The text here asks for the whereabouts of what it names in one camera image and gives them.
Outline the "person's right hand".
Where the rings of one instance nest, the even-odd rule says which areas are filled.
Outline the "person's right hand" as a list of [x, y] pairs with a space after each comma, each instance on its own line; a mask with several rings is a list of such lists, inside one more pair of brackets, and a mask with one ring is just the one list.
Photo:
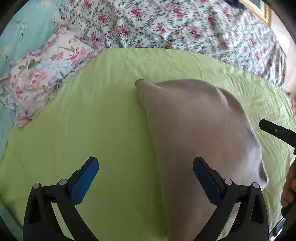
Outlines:
[[287, 176], [286, 182], [283, 186], [283, 192], [281, 194], [280, 203], [282, 207], [287, 207], [295, 200], [296, 193], [296, 180], [295, 180], [295, 161], [291, 164]]

